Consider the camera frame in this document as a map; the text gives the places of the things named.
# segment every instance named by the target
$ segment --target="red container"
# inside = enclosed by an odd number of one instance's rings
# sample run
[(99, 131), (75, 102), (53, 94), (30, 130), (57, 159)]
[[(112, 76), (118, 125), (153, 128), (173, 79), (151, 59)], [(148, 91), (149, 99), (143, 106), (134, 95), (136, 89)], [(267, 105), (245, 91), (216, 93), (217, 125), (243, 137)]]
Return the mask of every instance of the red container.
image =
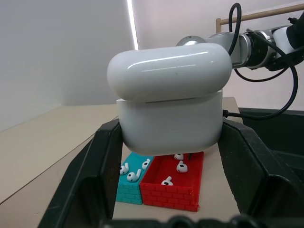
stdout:
[[(140, 183), (145, 205), (198, 211), (200, 180), (203, 170), (204, 152), (193, 153), (189, 159), (184, 154), (186, 173), (177, 172), (179, 160), (172, 155), (156, 156)], [(173, 186), (161, 185), (168, 176)]]

